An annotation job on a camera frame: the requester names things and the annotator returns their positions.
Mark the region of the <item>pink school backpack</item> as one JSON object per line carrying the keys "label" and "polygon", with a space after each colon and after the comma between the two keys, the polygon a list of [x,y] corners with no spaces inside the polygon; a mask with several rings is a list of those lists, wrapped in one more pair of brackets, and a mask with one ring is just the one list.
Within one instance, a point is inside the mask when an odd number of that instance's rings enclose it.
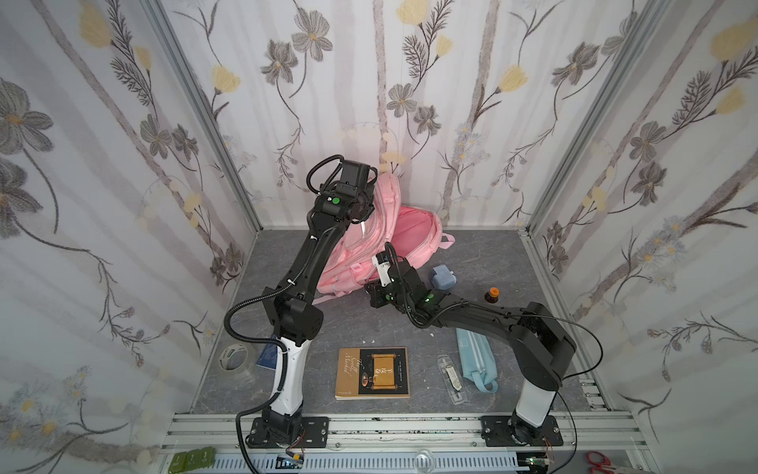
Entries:
{"label": "pink school backpack", "polygon": [[397,176],[379,176],[373,198],[374,211],[367,221],[353,224],[334,248],[318,282],[316,305],[348,295],[379,280],[373,258],[391,243],[399,257],[415,268],[424,266],[439,249],[448,249],[455,238],[443,231],[437,214],[402,205]]}

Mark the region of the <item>brown black hardcover book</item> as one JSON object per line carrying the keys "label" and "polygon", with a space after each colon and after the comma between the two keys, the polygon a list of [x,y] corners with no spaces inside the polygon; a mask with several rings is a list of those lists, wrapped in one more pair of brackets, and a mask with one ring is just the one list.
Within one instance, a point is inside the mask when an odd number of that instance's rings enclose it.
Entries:
{"label": "brown black hardcover book", "polygon": [[409,398],[406,348],[343,348],[338,362],[338,400]]}

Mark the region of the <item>blue paperback book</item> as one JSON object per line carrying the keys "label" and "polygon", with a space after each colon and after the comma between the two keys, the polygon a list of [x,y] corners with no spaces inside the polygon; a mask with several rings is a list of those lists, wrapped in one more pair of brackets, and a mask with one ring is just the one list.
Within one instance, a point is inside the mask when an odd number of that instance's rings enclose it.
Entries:
{"label": "blue paperback book", "polygon": [[262,349],[256,366],[260,369],[267,369],[268,371],[275,371],[278,365],[278,346],[276,344],[266,344]]}

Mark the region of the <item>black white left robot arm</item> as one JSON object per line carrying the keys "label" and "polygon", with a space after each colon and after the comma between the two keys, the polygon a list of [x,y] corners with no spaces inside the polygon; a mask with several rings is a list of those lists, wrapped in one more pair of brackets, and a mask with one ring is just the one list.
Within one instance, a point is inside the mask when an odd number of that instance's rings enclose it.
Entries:
{"label": "black white left robot arm", "polygon": [[[239,413],[235,424],[259,413],[270,442],[280,446],[298,443],[302,428],[303,377],[311,342],[320,332],[324,314],[316,307],[317,286],[325,266],[349,227],[366,221],[374,211],[373,191],[379,173],[361,162],[332,155],[315,165],[306,175],[308,191],[315,195],[306,214],[307,236],[295,260],[275,288],[232,306],[223,327],[233,339],[276,347],[276,376],[270,399],[259,408]],[[270,338],[246,336],[233,328],[235,314],[261,303],[274,335]]]}

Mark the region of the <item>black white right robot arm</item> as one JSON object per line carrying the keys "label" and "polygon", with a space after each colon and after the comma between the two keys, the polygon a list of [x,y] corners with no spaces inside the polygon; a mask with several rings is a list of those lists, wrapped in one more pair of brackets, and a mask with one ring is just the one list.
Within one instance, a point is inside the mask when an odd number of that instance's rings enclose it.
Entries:
{"label": "black white right robot arm", "polygon": [[540,303],[486,305],[446,290],[431,290],[389,243],[372,258],[372,264],[379,276],[365,286],[372,307],[390,304],[418,329],[462,329],[510,345],[524,383],[507,422],[509,436],[519,446],[540,440],[576,353],[576,342],[564,324]]}

